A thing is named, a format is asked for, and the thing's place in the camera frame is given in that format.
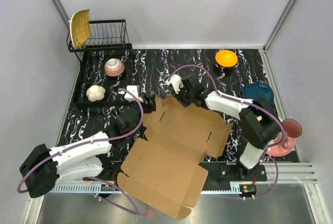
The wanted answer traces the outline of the brown cardboard box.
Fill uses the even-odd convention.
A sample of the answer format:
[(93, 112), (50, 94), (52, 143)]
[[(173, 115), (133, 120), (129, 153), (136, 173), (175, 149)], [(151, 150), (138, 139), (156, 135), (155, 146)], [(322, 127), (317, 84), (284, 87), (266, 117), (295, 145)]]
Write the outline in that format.
[(208, 171), (200, 166), (206, 156), (223, 154), (232, 125), (216, 112), (174, 97), (156, 98), (155, 112), (144, 116), (144, 138), (130, 149), (118, 174), (127, 194), (182, 220), (196, 206)]

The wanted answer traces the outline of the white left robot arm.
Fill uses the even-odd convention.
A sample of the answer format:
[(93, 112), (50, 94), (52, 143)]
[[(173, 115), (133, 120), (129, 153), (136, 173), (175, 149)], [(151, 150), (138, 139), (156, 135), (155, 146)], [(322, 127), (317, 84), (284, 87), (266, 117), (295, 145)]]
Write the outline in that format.
[(22, 181), (17, 191), (38, 198), (63, 182), (88, 177), (109, 179), (112, 164), (107, 153), (126, 146), (141, 128), (144, 114), (155, 110), (155, 94), (144, 95), (125, 108), (106, 130), (63, 146), (36, 146), (19, 168)]

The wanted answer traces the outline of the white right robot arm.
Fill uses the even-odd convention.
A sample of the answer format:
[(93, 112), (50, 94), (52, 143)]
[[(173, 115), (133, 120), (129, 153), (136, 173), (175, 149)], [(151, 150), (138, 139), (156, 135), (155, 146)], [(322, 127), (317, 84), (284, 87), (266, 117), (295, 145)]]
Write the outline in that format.
[(207, 110), (230, 115), (240, 121), (247, 144), (241, 154), (236, 174), (241, 180), (249, 180), (255, 174), (255, 166), (263, 159), (270, 142), (282, 133), (283, 125), (268, 101), (262, 97), (241, 99), (220, 91), (204, 88), (193, 73), (184, 77), (176, 74), (168, 84), (174, 89), (174, 97), (183, 106), (194, 104)]

